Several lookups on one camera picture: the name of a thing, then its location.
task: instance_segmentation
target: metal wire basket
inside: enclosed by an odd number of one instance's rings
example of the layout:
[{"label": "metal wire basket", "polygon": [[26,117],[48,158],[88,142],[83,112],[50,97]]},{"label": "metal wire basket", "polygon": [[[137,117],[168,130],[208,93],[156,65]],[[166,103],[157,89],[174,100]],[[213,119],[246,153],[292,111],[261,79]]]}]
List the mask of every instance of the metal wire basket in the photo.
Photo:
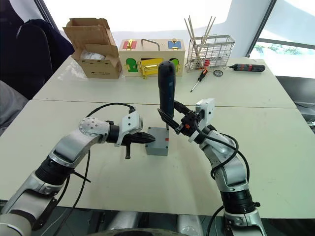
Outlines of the metal wire basket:
[{"label": "metal wire basket", "polygon": [[189,70],[223,67],[231,55],[235,40],[230,35],[210,35],[204,44],[202,37],[190,40],[186,66]]}]

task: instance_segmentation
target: cardboard box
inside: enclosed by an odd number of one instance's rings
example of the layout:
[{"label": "cardboard box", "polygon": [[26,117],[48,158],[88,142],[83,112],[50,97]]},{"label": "cardboard box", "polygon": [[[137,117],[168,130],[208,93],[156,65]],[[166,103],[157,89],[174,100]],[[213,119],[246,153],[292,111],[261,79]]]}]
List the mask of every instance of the cardboard box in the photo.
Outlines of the cardboard box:
[{"label": "cardboard box", "polygon": [[[99,53],[105,56],[105,60],[81,59],[83,50]],[[122,65],[118,57],[117,46],[86,44],[84,48],[77,48],[72,58],[82,67],[88,78],[118,79],[122,71]]]},{"label": "cardboard box", "polygon": [[86,44],[116,45],[107,20],[100,18],[71,18],[63,28],[74,50]]}]

